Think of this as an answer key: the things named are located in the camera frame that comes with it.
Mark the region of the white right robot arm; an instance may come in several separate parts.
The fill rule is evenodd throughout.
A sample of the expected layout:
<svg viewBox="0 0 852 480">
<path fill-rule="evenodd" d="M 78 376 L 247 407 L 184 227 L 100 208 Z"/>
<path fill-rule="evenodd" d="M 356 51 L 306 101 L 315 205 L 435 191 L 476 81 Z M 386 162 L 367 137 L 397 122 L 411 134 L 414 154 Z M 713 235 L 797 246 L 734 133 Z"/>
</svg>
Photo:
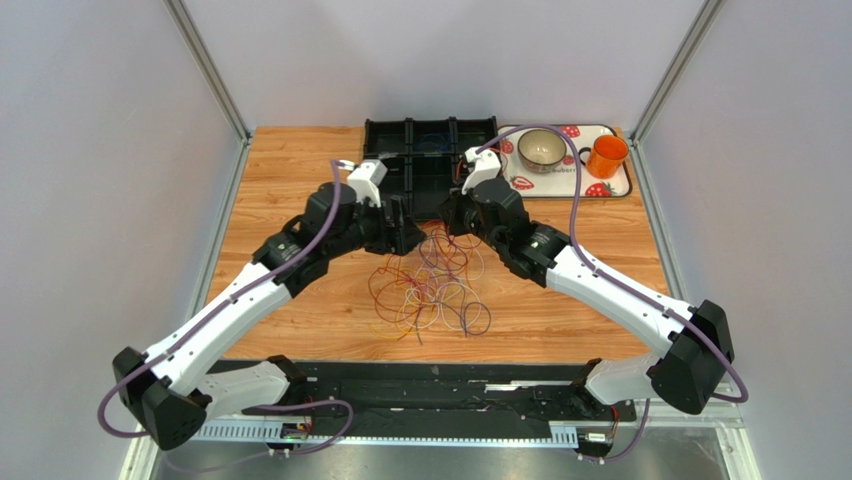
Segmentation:
<svg viewBox="0 0 852 480">
<path fill-rule="evenodd" d="M 471 234 L 516 276 L 581 301 L 649 348 L 626 360 L 591 360 L 574 380 L 581 395 L 603 405 L 660 399 L 701 413 L 733 363 L 725 311 L 705 300 L 692 306 L 609 268 L 569 234 L 530 219 L 521 196 L 503 179 L 467 193 L 454 188 L 439 205 L 454 236 Z"/>
</svg>

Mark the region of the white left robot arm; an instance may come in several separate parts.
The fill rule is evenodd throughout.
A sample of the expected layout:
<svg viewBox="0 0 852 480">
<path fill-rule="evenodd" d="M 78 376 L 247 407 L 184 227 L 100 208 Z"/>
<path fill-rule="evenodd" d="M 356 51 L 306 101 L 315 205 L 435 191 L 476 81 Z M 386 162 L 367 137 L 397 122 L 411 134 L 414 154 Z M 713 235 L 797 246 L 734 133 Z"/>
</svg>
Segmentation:
<svg viewBox="0 0 852 480">
<path fill-rule="evenodd" d="M 405 256 L 424 239 L 403 197 L 372 199 L 349 185 L 321 185 L 303 213 L 268 237 L 195 317 L 144 351 L 116 354 L 115 395 L 163 451 L 209 420 L 286 399 L 304 376 L 282 355 L 241 370 L 210 370 L 255 324 L 326 275 L 332 260 L 358 250 Z"/>
</svg>

